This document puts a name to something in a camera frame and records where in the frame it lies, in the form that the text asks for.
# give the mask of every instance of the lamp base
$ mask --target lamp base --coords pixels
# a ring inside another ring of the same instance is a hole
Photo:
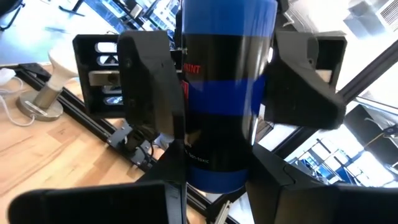
[[[35,90],[21,93],[16,101],[19,111],[28,117],[34,115],[38,121],[55,121],[58,119],[63,113],[63,107],[60,102],[56,100],[48,109],[43,110],[33,104],[38,93]]]

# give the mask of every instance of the blue and black cylinder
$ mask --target blue and black cylinder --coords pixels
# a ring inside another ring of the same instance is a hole
[[[246,182],[274,31],[275,0],[184,0],[188,183],[214,194]]]

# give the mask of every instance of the blue stripe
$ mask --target blue stripe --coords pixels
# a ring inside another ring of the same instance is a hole
[[[198,190],[211,194],[227,194],[244,186],[248,170],[215,172],[189,166],[187,177],[188,183]]]
[[[192,81],[188,91],[189,111],[237,116],[258,114],[265,83],[265,75],[256,81]]]
[[[271,37],[276,0],[184,0],[183,34]]]

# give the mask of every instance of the red text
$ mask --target red text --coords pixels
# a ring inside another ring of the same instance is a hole
[[[199,74],[200,72],[200,65],[193,65],[189,63],[184,63],[184,72],[196,73]]]

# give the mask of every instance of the wooden table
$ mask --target wooden table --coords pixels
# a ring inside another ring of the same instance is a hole
[[[43,67],[52,72],[51,65]],[[1,88],[18,87],[19,83],[11,80]],[[77,81],[70,80],[66,87],[82,99]],[[24,85],[23,90],[30,89]],[[16,108],[17,97],[18,94],[7,96],[8,108],[16,121],[26,123],[29,119]],[[121,124],[118,119],[109,121],[116,126]],[[21,128],[13,125],[1,108],[0,130],[0,224],[8,223],[6,212],[11,200],[28,190],[129,183],[144,174],[106,149],[103,141],[67,114],[51,123],[35,121],[32,126]],[[156,149],[155,157],[162,153]],[[187,214],[190,223],[205,223],[193,209],[188,208]]]

